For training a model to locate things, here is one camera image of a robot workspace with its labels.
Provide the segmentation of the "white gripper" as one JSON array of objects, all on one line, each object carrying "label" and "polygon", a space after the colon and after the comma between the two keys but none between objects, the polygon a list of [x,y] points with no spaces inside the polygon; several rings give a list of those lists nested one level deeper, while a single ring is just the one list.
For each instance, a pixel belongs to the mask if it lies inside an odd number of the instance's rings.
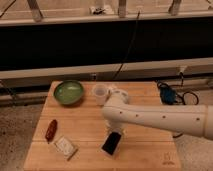
[{"label": "white gripper", "polygon": [[107,134],[108,135],[110,135],[111,133],[118,133],[120,135],[124,134],[123,125],[119,122],[107,120],[106,121],[106,128],[107,128]]}]

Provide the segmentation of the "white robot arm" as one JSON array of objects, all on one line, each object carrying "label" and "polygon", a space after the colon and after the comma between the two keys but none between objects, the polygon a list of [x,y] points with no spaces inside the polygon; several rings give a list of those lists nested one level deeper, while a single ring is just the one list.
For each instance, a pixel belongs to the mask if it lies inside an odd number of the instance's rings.
[{"label": "white robot arm", "polygon": [[213,106],[143,106],[128,100],[125,91],[116,89],[104,104],[102,115],[113,127],[129,123],[213,140]]}]

